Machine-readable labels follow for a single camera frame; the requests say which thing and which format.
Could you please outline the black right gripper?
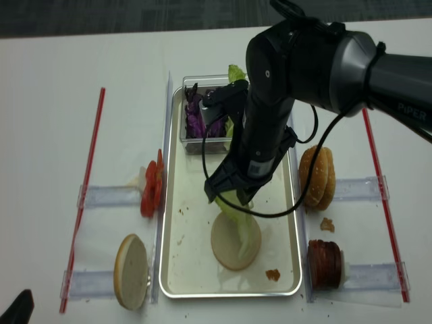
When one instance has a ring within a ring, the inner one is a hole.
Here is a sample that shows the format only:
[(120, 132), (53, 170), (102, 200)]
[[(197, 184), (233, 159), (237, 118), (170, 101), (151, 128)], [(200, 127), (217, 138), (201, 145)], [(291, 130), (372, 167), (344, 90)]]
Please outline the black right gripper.
[(244, 154), (242, 133), (241, 125), (234, 126), (228, 154), (216, 171), (206, 177), (204, 189), (210, 202), (213, 202), (218, 194), (234, 191), (241, 204), (248, 204), (260, 188), (271, 180), (288, 149), (292, 148), (297, 140), (294, 130), (286, 126), (275, 156), (267, 161), (260, 161), (257, 157), (250, 159)]

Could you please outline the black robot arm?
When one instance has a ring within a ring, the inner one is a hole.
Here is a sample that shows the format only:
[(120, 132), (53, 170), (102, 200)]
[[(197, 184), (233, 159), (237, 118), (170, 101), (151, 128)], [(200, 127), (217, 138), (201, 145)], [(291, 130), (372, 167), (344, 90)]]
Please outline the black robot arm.
[(229, 116), (234, 133), (205, 193), (235, 191), (246, 204), (272, 178), (296, 142), (288, 127), (294, 101), (350, 117), (363, 107), (431, 130), (431, 59), (389, 54), (363, 32), (342, 23), (282, 21), (255, 36), (246, 50), (247, 80), (205, 95), (208, 125)]

